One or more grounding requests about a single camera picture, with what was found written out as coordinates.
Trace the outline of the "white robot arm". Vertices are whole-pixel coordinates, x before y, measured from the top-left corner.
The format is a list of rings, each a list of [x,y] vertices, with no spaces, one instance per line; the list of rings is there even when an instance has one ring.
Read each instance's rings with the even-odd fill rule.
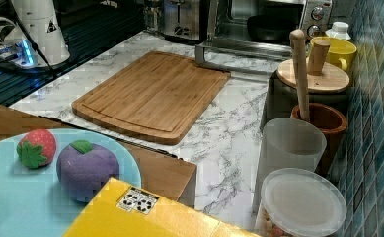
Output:
[[[0,16],[0,44],[19,54],[21,68],[56,66],[70,57],[59,28],[53,0],[8,0],[13,17]]]

